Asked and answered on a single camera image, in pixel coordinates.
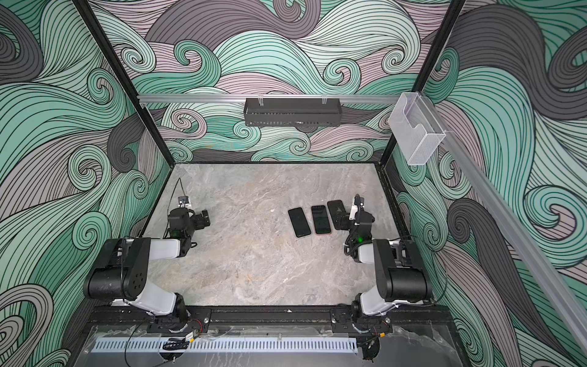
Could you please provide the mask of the black screen silver phone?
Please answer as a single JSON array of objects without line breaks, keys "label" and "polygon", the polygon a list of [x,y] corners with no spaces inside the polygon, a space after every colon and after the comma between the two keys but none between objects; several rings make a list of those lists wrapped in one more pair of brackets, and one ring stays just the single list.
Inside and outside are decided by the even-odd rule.
[{"label": "black screen silver phone", "polygon": [[330,200],[327,202],[327,208],[333,222],[335,230],[349,230],[349,213],[346,211],[342,200]]}]

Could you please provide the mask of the dark blue phone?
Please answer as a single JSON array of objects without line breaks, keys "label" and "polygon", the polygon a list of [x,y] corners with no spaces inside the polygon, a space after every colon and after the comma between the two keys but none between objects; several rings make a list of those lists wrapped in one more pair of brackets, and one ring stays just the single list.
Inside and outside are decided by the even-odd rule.
[{"label": "dark blue phone", "polygon": [[288,215],[297,238],[302,238],[312,234],[307,217],[301,207],[289,209]]}]

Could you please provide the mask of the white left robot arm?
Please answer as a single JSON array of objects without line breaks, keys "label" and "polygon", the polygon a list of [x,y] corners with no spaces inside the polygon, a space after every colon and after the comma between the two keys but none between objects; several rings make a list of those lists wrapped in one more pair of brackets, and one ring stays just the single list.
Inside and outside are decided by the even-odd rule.
[{"label": "white left robot arm", "polygon": [[164,290],[148,278],[154,261],[185,257],[197,246],[194,233],[210,226],[206,210],[196,213],[184,206],[168,214],[168,229],[162,239],[120,238],[104,242],[84,281],[89,299],[128,304],[156,317],[189,319],[183,297]]}]

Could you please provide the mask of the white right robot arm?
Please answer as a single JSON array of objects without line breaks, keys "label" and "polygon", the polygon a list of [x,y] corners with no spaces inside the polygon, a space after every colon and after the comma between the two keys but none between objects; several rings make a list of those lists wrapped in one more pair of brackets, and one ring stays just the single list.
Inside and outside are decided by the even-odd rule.
[{"label": "white right robot arm", "polygon": [[375,286],[352,303],[355,320],[382,316],[404,304],[422,306],[433,290],[414,243],[402,238],[375,239],[371,233],[374,223],[373,215],[358,206],[341,220],[342,228],[349,231],[344,254],[375,270]]}]

